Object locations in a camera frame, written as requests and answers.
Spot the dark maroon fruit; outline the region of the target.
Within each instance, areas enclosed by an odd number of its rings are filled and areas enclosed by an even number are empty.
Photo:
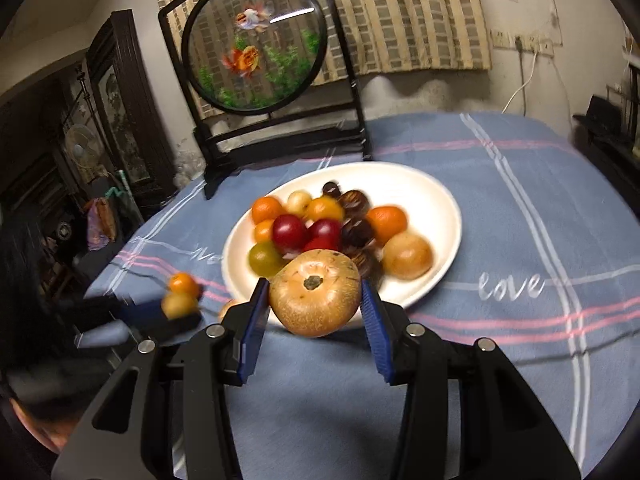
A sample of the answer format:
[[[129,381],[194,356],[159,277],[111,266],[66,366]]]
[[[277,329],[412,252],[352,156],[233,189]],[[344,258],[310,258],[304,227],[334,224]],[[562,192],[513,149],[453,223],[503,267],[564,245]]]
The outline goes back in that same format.
[[[371,208],[368,196],[360,190],[350,190],[343,193],[338,203],[344,210],[346,219],[362,218]]]

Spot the red apple-like fruit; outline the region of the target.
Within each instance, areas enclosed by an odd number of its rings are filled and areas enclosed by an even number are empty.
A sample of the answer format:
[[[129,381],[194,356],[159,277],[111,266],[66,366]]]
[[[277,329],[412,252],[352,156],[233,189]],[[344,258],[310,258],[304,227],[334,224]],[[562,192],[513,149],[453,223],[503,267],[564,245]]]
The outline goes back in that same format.
[[[375,289],[379,289],[384,278],[384,269],[375,253],[369,249],[363,249],[355,252],[350,258],[355,263],[360,278]]]

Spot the tan brown pear fruit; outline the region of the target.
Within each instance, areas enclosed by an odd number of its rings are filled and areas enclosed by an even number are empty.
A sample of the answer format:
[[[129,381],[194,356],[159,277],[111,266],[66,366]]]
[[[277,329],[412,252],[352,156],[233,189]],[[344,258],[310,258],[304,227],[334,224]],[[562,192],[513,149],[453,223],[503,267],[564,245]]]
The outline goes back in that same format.
[[[323,337],[340,330],[361,301],[356,264],[341,252],[303,252],[276,274],[269,285],[271,310],[292,334]]]

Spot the dark purple plum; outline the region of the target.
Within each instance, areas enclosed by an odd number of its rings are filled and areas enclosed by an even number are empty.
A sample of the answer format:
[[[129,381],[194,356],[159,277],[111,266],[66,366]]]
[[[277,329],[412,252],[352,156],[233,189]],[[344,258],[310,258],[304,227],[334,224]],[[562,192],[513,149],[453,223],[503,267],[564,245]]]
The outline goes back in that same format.
[[[332,198],[339,198],[342,192],[340,186],[335,181],[328,181],[322,186],[322,194]]]

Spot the beige checked curtain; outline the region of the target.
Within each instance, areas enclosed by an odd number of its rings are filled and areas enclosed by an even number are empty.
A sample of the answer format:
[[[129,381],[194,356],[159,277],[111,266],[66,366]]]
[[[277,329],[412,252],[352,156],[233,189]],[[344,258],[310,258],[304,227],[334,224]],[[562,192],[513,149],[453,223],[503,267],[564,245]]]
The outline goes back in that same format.
[[[489,70],[480,0],[335,0],[358,75]],[[291,94],[320,48],[302,0],[209,0],[191,29],[196,106],[259,110]]]

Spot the pale yellow longan fruit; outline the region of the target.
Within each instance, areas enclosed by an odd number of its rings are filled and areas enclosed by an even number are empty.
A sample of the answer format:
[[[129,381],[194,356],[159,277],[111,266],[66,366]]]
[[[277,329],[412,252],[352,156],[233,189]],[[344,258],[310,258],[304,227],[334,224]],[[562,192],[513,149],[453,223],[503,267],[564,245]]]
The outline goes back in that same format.
[[[304,190],[294,191],[285,202],[285,210],[298,218],[304,218],[311,202],[312,196],[308,192]]]

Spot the pale tan small fruit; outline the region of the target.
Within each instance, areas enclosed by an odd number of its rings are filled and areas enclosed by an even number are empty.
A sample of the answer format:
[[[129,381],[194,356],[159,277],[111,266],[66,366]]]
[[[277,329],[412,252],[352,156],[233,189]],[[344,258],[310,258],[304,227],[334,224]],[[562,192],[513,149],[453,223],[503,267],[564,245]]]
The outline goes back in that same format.
[[[160,302],[160,308],[168,320],[200,313],[198,300],[187,292],[168,292]]]

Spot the dark framed painting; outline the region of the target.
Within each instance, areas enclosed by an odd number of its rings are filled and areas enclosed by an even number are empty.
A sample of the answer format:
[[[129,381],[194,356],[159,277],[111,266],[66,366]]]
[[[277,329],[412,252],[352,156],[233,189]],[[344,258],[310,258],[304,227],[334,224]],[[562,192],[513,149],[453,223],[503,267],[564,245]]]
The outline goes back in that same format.
[[[130,10],[114,11],[86,53],[91,90],[112,162],[140,207],[177,191],[174,153],[155,105]]]

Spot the large orange tangerine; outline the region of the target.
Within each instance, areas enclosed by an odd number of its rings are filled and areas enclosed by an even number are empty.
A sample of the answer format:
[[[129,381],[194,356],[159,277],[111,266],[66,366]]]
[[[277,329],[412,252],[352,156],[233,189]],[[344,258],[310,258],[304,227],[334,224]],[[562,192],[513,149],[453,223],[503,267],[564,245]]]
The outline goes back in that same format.
[[[405,211],[393,205],[371,208],[366,214],[366,219],[372,226],[378,247],[383,247],[393,236],[408,229]]]

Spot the small orange fruit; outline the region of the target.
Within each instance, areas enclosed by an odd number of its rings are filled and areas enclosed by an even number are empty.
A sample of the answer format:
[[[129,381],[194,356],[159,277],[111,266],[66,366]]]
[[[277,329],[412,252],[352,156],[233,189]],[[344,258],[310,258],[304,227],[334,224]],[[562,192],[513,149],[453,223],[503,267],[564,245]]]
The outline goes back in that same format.
[[[175,294],[186,294],[195,299],[202,296],[200,283],[189,273],[177,272],[168,281],[168,290]]]

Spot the orange cherry tomato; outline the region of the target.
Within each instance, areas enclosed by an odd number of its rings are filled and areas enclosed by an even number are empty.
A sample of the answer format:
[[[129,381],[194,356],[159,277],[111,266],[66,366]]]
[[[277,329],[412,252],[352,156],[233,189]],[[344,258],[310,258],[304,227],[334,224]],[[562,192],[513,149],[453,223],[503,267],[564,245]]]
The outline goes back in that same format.
[[[267,219],[262,220],[254,226],[253,237],[255,243],[265,243],[270,242],[272,237],[272,225],[273,220]]]

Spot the small orange tangerine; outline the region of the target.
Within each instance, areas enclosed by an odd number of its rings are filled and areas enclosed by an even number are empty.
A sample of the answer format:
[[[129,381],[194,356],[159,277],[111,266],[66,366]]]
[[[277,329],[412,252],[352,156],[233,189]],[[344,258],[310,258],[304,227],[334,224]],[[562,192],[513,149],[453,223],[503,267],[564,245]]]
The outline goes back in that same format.
[[[285,214],[282,203],[277,197],[269,195],[259,197],[250,208],[250,215],[255,224],[277,219],[281,214]]]

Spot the large yellow-brown round fruit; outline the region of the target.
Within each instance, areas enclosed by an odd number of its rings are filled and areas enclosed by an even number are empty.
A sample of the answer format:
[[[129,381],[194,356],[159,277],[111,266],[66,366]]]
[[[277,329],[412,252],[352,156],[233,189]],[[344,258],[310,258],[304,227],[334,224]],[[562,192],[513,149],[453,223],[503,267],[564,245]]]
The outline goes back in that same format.
[[[394,235],[383,248],[385,273],[404,281],[420,278],[431,270],[435,256],[431,244],[422,236],[405,231]]]

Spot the green-yellow tomato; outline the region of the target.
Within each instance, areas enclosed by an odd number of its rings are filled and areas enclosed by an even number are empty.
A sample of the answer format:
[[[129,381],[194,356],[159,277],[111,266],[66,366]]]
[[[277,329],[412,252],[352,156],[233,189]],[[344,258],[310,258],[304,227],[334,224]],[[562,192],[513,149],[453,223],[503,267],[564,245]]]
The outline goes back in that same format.
[[[267,240],[250,248],[248,264],[252,271],[261,278],[272,278],[286,265],[286,261],[276,246]]]

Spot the dark brown mangosteen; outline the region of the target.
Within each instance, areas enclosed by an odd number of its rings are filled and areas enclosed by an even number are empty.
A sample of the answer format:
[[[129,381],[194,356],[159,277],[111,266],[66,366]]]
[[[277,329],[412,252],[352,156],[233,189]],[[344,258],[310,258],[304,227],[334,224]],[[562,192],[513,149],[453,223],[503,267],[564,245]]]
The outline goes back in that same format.
[[[341,229],[341,244],[345,250],[360,250],[375,239],[375,232],[366,218],[351,218]]]

